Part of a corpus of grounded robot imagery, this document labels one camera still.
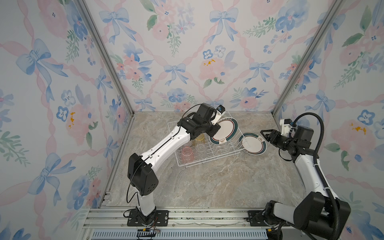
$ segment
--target plate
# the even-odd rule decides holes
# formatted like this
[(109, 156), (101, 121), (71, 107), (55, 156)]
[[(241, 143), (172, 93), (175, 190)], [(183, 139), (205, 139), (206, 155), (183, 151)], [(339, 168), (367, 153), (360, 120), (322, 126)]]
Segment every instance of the plate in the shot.
[(264, 138), (256, 133), (244, 133), (240, 136), (239, 142), (243, 150), (248, 154), (257, 156), (266, 151), (266, 142)]
[(217, 122), (221, 128), (217, 133), (210, 137), (212, 143), (214, 144), (223, 144), (229, 141), (237, 131), (237, 121), (234, 118), (223, 118)]

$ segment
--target plate rim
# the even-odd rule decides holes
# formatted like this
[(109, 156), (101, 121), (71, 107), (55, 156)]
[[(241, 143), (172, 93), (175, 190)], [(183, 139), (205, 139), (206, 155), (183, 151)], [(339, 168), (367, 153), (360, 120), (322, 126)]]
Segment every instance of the plate rim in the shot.
[[(232, 117), (226, 117), (226, 118), (223, 118), (223, 119), (220, 119), (216, 124), (222, 122), (222, 121), (225, 121), (225, 120), (232, 120), (233, 124), (234, 124), (234, 131), (232, 132), (231, 135), (229, 135), (228, 137), (226, 137), (225, 139), (228, 141), (230, 139), (232, 139), (235, 134), (237, 133), (237, 130), (238, 130), (238, 122), (236, 121), (236, 119), (232, 118)], [(220, 142), (216, 141), (213, 139), (213, 137), (209, 137), (209, 140), (211, 141), (211, 143), (213, 144), (216, 144), (216, 145), (220, 145)]]
[(262, 146), (263, 146), (263, 148), (260, 150), (260, 152), (258, 152), (258, 153), (253, 153), (253, 152), (250, 152), (250, 151), (246, 150), (246, 149), (243, 147), (242, 139), (245, 138), (246, 136), (252, 136), (252, 137), (256, 137), (256, 138), (260, 137), (259, 134), (254, 133), (254, 132), (246, 132), (246, 133), (242, 134), (242, 135), (239, 137), (239, 144), (241, 145), (241, 147), (242, 147), (242, 149), (243, 149), (244, 152), (248, 153), (249, 155), (253, 155), (253, 156), (258, 156), (258, 155), (261, 155), (261, 154), (265, 153), (265, 151), (266, 151), (266, 149), (267, 149), (267, 144), (266, 144), (266, 140), (265, 140), (263, 137), (262, 137), (262, 139), (263, 139), (263, 141), (262, 141)]

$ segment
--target dish rack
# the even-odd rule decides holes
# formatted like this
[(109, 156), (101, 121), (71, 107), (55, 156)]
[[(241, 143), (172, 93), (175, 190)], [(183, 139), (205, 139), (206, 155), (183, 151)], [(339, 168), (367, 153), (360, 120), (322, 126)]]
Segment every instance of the dish rack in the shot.
[[(231, 118), (231, 117), (232, 117), (231, 114), (228, 111), (226, 111), (224, 113), (224, 115), (221, 117), (221, 119)], [(169, 132), (171, 132), (171, 130), (174, 129), (174, 127), (177, 125), (177, 122), (178, 121), (168, 122)], [(182, 161), (182, 153), (181, 153), (181, 151), (183, 149), (183, 146), (182, 146), (175, 151), (175, 156), (176, 156), (177, 164), (179, 165), (179, 167), (181, 167), (181, 166), (192, 167), (192, 166), (195, 166), (197, 164), (202, 164), (202, 163), (217, 160), (217, 159), (220, 159), (223, 157), (236, 155), (236, 154), (239, 154), (241, 150), (243, 150), (243, 146), (240, 144), (239, 138), (240, 138), (240, 136), (244, 137), (244, 135), (241, 132), (239, 127), (237, 128), (235, 135), (230, 140), (228, 140), (226, 143), (223, 143), (223, 144), (214, 144), (210, 141), (208, 134), (206, 134), (206, 133), (203, 133), (203, 134), (204, 134), (204, 141), (205, 141), (204, 145), (205, 145), (205, 149), (206, 149), (206, 157), (204, 157), (204, 158), (199, 157), (197, 155), (197, 151), (196, 151), (195, 146), (193, 144), (192, 146), (190, 146), (190, 148), (192, 148), (192, 151), (194, 154), (194, 160), (187, 162), (187, 163), (184, 163)]]

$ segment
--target floral wallpaper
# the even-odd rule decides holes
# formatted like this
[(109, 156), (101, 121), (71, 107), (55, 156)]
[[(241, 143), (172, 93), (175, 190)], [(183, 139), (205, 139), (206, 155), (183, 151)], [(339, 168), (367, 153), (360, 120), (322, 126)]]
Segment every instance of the floral wallpaper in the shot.
[[(346, 0), (275, 116), (311, 111), (323, 119), (321, 167), (352, 209), (343, 240), (384, 239), (383, 8), (383, 0)], [(298, 124), (315, 130), (314, 148), (317, 120), (305, 116)]]
[(0, 240), (76, 239), (129, 116), (71, 0), (0, 15)]
[(86, 3), (135, 111), (271, 111), (332, 0)]

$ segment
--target marble countertop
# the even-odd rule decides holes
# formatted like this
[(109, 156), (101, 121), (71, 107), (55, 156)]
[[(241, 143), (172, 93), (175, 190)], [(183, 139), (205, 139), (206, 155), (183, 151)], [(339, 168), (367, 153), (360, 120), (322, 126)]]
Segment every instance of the marble countertop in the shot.
[[(278, 129), (271, 114), (231, 113), (243, 133)], [(128, 159), (156, 145), (169, 134), (167, 122), (178, 121), (182, 113), (135, 113), (124, 155), (116, 172), (107, 206), (135, 206), (126, 203)], [(282, 160), (278, 149), (267, 143), (260, 156), (245, 152), (192, 167), (179, 167), (171, 155), (156, 173), (154, 190), (158, 207), (249, 207), (264, 208), (270, 200), (297, 206), (305, 188), (292, 162)]]

